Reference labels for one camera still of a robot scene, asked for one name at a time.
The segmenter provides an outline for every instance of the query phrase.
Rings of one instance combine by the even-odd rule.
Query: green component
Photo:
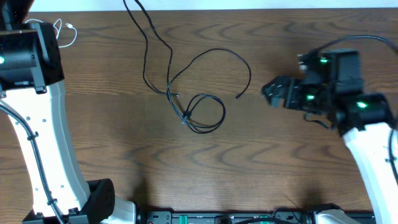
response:
[[[321,59],[320,59],[320,62],[321,62],[321,63],[328,63],[328,61],[329,61],[329,60],[326,59],[326,58],[321,58]]]
[[[356,105],[359,107],[359,108],[361,108],[361,109],[365,109],[365,108],[367,108],[368,107],[368,105],[366,104],[366,103],[364,103],[364,102],[356,102]]]
[[[313,100],[313,99],[315,99],[314,95],[307,95],[307,100]]]
[[[267,215],[260,215],[259,218],[268,218]],[[269,222],[260,222],[260,224],[269,224]]]
[[[188,224],[188,216],[180,215],[180,224]]]

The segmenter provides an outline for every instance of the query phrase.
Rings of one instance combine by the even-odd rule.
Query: white wall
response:
[[[126,0],[139,10],[134,0]],[[398,0],[140,0],[147,10],[398,7]],[[35,0],[30,11],[120,11],[122,0]]]

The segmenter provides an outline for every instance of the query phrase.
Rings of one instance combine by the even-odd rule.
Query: wood grain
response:
[[[150,40],[148,77],[165,89],[169,52],[134,12]],[[272,210],[333,202],[345,210],[370,210],[358,168],[337,133],[302,120],[299,111],[274,109],[259,90],[277,75],[301,77],[296,55],[348,34],[382,35],[398,42],[397,9],[150,12],[159,34],[174,48],[172,74],[213,47],[231,49],[199,59],[174,85],[186,106],[198,93],[226,105],[220,129],[198,135],[180,123],[164,96],[142,81],[144,39],[126,12],[31,13],[62,18],[78,30],[62,49],[67,115],[80,168],[87,180],[111,178],[117,195],[139,205],[174,210]],[[60,43],[74,33],[64,29]],[[339,47],[362,51],[369,91],[398,105],[397,58],[368,40]],[[193,117],[216,121],[207,101]],[[30,180],[8,118],[0,115],[0,217],[20,222],[32,206]]]

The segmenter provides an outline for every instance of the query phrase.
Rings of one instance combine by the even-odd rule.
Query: white usb cable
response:
[[[43,21],[38,20],[38,19],[28,19],[28,20],[25,21],[25,23],[28,23],[28,22],[30,22],[30,21],[43,22]],[[73,29],[73,30],[75,31],[75,38],[73,38],[73,41],[70,42],[70,44],[67,44],[67,45],[64,45],[64,46],[59,46],[59,48],[71,46],[72,44],[75,43],[76,38],[77,38],[77,29],[74,28],[74,26],[73,26],[72,24],[70,24],[70,23],[66,23],[65,25],[66,25],[67,28]],[[62,30],[62,19],[57,19],[57,21],[54,22],[53,27],[54,27],[54,29],[57,31],[57,34],[56,34],[55,37],[56,37],[57,40],[58,40],[58,38],[60,37],[61,30]]]

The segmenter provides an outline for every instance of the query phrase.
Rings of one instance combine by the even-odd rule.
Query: green light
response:
[[[321,58],[320,61],[321,61],[321,63],[328,63],[329,60],[326,58]]]
[[[314,95],[307,95],[307,100],[313,100],[313,99],[315,99]]]
[[[368,107],[368,105],[367,105],[366,103],[364,103],[364,102],[356,102],[356,105],[357,105],[359,108],[362,108],[362,109]]]

